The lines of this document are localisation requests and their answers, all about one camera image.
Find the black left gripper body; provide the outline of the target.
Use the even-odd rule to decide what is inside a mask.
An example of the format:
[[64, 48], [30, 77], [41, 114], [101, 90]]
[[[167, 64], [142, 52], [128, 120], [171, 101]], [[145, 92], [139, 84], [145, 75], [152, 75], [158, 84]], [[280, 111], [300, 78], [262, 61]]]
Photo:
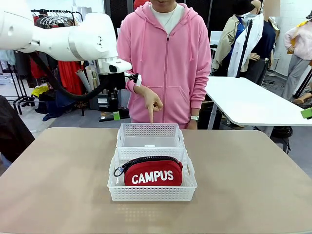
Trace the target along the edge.
[[125, 74], [124, 73], [113, 73], [113, 74], [99, 74], [99, 81], [101, 89], [107, 90], [122, 90], [125, 88]]

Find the person's right hand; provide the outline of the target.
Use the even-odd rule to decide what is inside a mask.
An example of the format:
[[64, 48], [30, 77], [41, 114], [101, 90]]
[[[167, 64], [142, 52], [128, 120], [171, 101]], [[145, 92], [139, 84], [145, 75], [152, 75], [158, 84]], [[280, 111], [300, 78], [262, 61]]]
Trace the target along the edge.
[[135, 93], [141, 95], [145, 100], [145, 107], [148, 110], [150, 123], [154, 122], [154, 112], [159, 112], [163, 108], [163, 103], [160, 100], [158, 94], [156, 94], [150, 88], [141, 85], [134, 87]]

